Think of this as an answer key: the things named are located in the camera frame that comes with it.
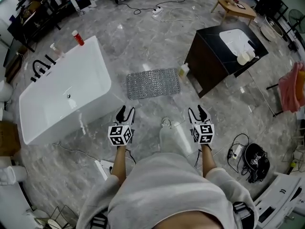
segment wooden table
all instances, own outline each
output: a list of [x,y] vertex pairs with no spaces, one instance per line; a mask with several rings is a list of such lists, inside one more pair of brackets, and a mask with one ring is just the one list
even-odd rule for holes
[[238,17],[249,18],[250,19],[249,23],[248,23],[248,26],[249,26],[251,21],[256,17],[256,13],[253,9],[250,8],[250,6],[248,4],[246,4],[244,2],[239,2],[239,3],[245,7],[245,10],[241,9],[237,6],[234,6],[230,3],[227,3],[225,0],[217,0],[217,3],[215,4],[211,13],[216,9],[217,5],[220,4],[225,10],[225,14],[224,14],[223,20],[221,21],[221,24],[224,22],[225,17],[227,15],[233,15],[233,16],[238,16]]

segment cardboard box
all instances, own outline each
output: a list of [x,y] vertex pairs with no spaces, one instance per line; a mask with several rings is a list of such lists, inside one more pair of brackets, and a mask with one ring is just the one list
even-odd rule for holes
[[0,121],[0,156],[13,156],[20,150],[17,125]]

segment gray sweatshirt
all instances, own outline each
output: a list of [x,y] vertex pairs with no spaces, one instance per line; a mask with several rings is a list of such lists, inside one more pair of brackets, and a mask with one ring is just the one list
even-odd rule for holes
[[224,169],[212,169],[206,178],[198,175],[187,160],[177,154],[160,153],[141,160],[119,187],[111,175],[97,184],[86,200],[76,229],[91,228],[100,212],[108,217],[111,229],[151,229],[162,220],[186,211],[202,211],[215,216],[224,229],[241,229],[233,203],[255,205],[246,188]]

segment white bathtub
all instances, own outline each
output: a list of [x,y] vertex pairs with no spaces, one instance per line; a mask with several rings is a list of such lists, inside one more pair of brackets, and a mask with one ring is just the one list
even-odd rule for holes
[[84,130],[85,125],[120,108],[124,102],[114,72],[93,36],[58,59],[20,95],[24,143],[57,142],[79,128]]

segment pink towel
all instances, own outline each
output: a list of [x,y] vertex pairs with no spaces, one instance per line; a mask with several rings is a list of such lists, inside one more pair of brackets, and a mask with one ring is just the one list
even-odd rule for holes
[[292,70],[278,81],[283,111],[290,110],[294,113],[305,105],[304,93],[299,101],[295,96],[295,82],[299,71],[305,71],[305,66],[302,62],[295,62]]

